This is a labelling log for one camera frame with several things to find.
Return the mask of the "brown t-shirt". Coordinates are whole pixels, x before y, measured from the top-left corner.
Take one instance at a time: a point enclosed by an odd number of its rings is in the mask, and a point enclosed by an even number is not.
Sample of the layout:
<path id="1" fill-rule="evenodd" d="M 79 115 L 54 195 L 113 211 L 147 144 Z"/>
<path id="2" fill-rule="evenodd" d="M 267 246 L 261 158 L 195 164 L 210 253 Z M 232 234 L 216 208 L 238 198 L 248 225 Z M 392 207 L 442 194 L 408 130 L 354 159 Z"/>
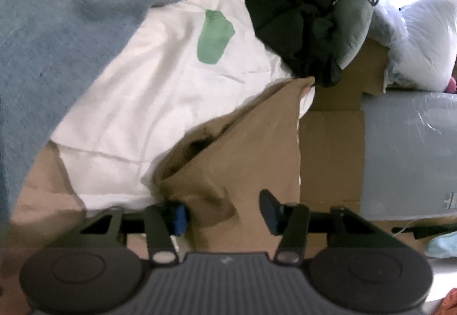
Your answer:
<path id="1" fill-rule="evenodd" d="M 153 176 L 160 193 L 191 213 L 182 240 L 196 252 L 274 253 L 259 210 L 269 190 L 283 203 L 300 199 L 300 102 L 314 80 L 286 80 L 234 112 L 199 125 L 179 141 Z"/>

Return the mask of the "brown cardboard sheet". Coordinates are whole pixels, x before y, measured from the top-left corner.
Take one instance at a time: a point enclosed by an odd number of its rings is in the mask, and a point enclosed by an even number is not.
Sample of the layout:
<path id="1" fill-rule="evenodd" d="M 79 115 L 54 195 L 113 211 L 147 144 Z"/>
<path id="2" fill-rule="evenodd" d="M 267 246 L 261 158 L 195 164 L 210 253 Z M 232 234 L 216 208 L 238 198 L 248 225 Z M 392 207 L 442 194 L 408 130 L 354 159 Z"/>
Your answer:
<path id="1" fill-rule="evenodd" d="M 385 90 L 388 51 L 368 39 L 300 120 L 300 199 L 344 206 L 424 252 L 415 227 L 456 222 L 456 96 Z"/>

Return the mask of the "light blue cloth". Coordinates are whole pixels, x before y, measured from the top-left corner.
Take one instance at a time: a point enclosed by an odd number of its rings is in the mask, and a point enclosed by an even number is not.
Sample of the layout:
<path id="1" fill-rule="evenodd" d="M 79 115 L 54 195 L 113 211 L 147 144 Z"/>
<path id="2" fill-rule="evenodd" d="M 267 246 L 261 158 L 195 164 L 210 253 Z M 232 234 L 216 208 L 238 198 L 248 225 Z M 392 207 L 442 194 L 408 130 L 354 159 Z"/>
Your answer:
<path id="1" fill-rule="evenodd" d="M 424 253 L 432 258 L 456 258 L 457 232 L 455 231 L 433 238 L 425 246 Z"/>

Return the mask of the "white bear print duvet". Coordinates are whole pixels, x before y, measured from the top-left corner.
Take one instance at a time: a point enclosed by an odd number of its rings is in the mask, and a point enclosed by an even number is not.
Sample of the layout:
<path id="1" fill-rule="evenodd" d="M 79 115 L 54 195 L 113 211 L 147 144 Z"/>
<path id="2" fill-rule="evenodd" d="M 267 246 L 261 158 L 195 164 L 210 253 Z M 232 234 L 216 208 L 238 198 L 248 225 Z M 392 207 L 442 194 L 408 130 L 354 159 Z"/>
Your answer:
<path id="1" fill-rule="evenodd" d="M 255 38 L 244 0 L 156 4 L 48 141 L 88 206 L 136 207 L 157 197 L 147 177 L 187 130 L 284 77 Z M 21 195 L 53 202 L 26 181 Z"/>

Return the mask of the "orange cloth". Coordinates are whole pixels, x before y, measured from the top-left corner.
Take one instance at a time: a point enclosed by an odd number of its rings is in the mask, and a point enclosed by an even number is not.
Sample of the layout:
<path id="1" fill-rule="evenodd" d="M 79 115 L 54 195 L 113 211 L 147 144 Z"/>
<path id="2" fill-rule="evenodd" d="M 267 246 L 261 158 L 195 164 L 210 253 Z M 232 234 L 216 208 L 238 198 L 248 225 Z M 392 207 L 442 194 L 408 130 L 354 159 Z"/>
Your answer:
<path id="1" fill-rule="evenodd" d="M 457 289 L 452 289 L 445 299 L 443 299 L 440 307 L 435 313 L 436 315 L 457 315 Z"/>

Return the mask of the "black garment left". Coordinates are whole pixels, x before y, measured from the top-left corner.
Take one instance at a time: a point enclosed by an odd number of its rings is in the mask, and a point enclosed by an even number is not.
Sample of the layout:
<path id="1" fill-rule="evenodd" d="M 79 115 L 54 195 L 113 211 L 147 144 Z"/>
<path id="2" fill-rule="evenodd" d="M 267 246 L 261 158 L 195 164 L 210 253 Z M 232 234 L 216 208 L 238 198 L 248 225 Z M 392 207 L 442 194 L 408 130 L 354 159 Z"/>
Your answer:
<path id="1" fill-rule="evenodd" d="M 245 0 L 256 37 L 295 77 L 334 87 L 342 79 L 337 62 L 337 0 Z"/>

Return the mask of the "grey plush toy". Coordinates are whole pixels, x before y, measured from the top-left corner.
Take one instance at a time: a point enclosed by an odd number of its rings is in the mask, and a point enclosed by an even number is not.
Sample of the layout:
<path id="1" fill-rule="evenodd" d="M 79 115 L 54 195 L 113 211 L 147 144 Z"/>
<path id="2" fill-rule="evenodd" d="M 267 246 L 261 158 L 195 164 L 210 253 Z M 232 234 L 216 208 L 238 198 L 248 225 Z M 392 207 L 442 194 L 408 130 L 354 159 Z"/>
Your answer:
<path id="1" fill-rule="evenodd" d="M 346 69 L 362 48 L 378 2 L 379 0 L 337 0 L 335 3 L 335 61 L 341 69 Z"/>

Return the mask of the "white pillow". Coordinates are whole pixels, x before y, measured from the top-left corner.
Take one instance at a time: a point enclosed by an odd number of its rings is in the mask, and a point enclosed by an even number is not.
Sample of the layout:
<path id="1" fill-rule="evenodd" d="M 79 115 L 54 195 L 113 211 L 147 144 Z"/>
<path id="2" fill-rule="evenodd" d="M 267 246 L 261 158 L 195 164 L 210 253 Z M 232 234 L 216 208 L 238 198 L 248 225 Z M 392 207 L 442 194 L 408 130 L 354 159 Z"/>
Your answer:
<path id="1" fill-rule="evenodd" d="M 442 93 L 456 61 L 456 5 L 419 0 L 375 7 L 368 37 L 388 48 L 384 86 Z"/>

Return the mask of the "blue jeans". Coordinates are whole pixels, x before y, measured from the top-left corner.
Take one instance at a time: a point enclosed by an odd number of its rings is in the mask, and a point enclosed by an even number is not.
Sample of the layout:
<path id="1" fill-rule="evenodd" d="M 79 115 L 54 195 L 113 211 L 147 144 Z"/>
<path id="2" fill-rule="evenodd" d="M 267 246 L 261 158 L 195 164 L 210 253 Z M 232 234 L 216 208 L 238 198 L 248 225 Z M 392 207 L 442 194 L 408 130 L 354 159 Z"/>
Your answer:
<path id="1" fill-rule="evenodd" d="M 1 220 L 74 102 L 156 4 L 179 0 L 1 0 Z"/>

